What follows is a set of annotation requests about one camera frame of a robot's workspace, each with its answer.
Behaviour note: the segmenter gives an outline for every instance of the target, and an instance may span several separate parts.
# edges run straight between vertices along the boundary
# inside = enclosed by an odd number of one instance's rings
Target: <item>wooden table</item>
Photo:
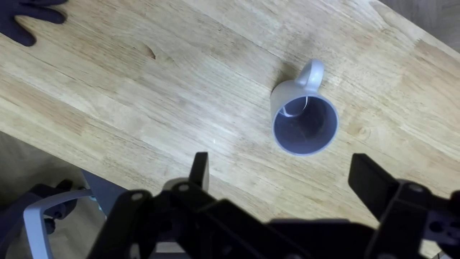
[[[0,129],[127,188],[158,192],[209,150],[210,192],[262,220],[375,224],[347,184],[352,152],[447,195],[460,188],[460,54],[375,0],[71,0],[64,25],[0,38]],[[311,58],[337,140],[292,156],[272,87]]]

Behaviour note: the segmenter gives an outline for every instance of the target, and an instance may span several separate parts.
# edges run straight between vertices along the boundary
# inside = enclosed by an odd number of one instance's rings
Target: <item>mug handle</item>
[[[321,60],[312,58],[295,79],[306,91],[318,91],[322,77],[325,74],[325,66]]]
[[[306,66],[304,66],[302,71],[295,79],[295,81],[304,87],[306,94],[308,94],[308,91],[318,91],[319,86],[322,83],[324,73],[325,73],[324,63],[318,58],[312,58],[311,61],[308,61]],[[292,110],[288,110],[286,106],[283,106],[282,113],[286,117],[299,116],[304,112],[304,109],[306,107],[306,104],[308,104],[308,96],[305,96],[305,102],[304,102],[302,109],[296,107],[296,112],[292,112]]]

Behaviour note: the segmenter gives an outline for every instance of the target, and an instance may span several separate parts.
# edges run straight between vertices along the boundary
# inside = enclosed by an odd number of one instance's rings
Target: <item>floor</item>
[[[15,201],[35,184],[55,185],[69,178],[84,186],[81,169],[0,132],[0,205]],[[87,257],[105,220],[92,199],[82,199],[49,235],[55,257]],[[32,257],[25,231],[10,244],[7,259]]]
[[[460,0],[383,0],[387,5],[460,51]]]

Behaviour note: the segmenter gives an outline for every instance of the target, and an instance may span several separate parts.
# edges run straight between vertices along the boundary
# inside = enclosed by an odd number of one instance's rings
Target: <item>screw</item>
[[[138,201],[138,199],[141,199],[143,197],[144,197],[143,192],[134,192],[134,194],[131,195],[131,199],[133,199],[133,201]]]
[[[181,184],[179,185],[179,191],[189,191],[190,189],[190,185],[189,184]]]

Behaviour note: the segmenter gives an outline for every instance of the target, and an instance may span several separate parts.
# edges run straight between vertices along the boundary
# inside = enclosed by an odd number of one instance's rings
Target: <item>black glove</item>
[[[64,22],[66,17],[48,5],[62,4],[66,0],[0,0],[0,32],[25,44],[35,44],[36,38],[23,28],[16,15],[30,15],[35,18]]]

